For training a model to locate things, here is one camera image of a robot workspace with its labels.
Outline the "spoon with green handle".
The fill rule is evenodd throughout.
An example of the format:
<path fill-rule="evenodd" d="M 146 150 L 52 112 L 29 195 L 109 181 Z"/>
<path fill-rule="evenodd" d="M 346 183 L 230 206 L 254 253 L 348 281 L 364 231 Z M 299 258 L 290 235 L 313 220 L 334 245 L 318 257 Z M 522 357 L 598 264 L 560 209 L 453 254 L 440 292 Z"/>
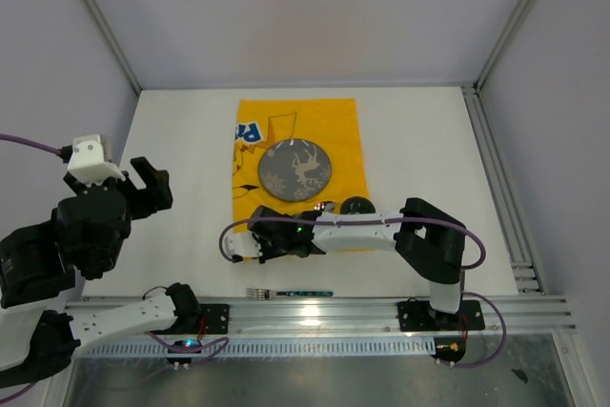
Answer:
<path fill-rule="evenodd" d="M 330 212 L 332 213 L 336 208 L 336 203 L 334 201 L 321 201 L 315 204 L 314 209 L 320 212 Z"/>

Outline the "grey reindeer plate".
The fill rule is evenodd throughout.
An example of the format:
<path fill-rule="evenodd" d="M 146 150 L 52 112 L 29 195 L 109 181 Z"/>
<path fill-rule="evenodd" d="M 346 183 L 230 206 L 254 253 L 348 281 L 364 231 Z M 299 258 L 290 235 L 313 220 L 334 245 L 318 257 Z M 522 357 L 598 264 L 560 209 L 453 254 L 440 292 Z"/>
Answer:
<path fill-rule="evenodd" d="M 331 181 L 329 155 L 316 143 L 304 139 L 282 140 L 262 154 L 257 174 L 263 189 L 285 202 L 316 197 Z"/>

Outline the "dark green mug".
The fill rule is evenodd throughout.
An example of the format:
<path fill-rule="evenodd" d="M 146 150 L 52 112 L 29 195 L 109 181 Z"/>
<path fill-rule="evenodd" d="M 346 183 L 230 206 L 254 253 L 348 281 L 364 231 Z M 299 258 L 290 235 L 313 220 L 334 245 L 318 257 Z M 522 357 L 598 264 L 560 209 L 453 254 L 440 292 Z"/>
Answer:
<path fill-rule="evenodd" d="M 352 196 L 342 202 L 339 212 L 341 214 L 374 214 L 376 207 L 366 197 Z"/>

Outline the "yellow Pikachu cloth placemat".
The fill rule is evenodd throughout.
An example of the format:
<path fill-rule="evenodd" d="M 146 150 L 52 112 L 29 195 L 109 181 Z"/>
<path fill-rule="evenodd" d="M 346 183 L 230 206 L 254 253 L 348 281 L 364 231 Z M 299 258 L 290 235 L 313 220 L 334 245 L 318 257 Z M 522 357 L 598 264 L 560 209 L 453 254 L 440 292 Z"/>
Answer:
<path fill-rule="evenodd" d="M 325 190 L 302 202 L 285 202 L 271 196 L 257 174 L 262 154 L 275 143 L 293 138 L 316 143 L 329 155 L 333 168 Z M 233 150 L 234 222 L 251 217 L 259 206 L 282 214 L 299 214 L 314 210 L 318 202 L 334 201 L 336 213 L 342 202 L 352 196 L 369 197 L 355 100 L 240 102 Z"/>

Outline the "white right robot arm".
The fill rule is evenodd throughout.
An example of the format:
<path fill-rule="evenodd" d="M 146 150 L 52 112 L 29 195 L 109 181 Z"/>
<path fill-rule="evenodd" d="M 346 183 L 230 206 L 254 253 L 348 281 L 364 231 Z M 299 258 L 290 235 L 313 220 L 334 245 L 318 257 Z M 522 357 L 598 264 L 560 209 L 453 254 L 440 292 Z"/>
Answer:
<path fill-rule="evenodd" d="M 219 237 L 219 250 L 232 263 L 254 257 L 264 263 L 286 255 L 301 258 L 334 252 L 382 251 L 396 253 L 428 281 L 427 316 L 439 328 L 461 317 L 461 272 L 466 227 L 420 198 L 388 214 L 334 214 L 311 210 L 282 214 L 260 206 L 251 217 Z"/>

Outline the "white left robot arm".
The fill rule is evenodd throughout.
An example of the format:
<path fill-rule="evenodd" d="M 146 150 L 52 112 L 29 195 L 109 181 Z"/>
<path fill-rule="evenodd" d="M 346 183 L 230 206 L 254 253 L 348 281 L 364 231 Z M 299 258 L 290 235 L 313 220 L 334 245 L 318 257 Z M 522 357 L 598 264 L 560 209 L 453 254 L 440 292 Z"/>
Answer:
<path fill-rule="evenodd" d="M 83 276 L 96 280 L 117 263 L 132 223 L 173 205 L 170 176 L 140 156 L 130 163 L 142 179 L 137 188 L 113 163 L 99 134 L 51 147 L 3 134 L 2 140 L 50 153 L 67 166 L 73 191 L 48 220 L 13 231 L 1 241 L 1 385 L 25 385 L 52 377 L 90 348 L 140 333 L 187 333 L 200 306 L 187 284 L 106 312 L 75 316 L 51 308 Z"/>

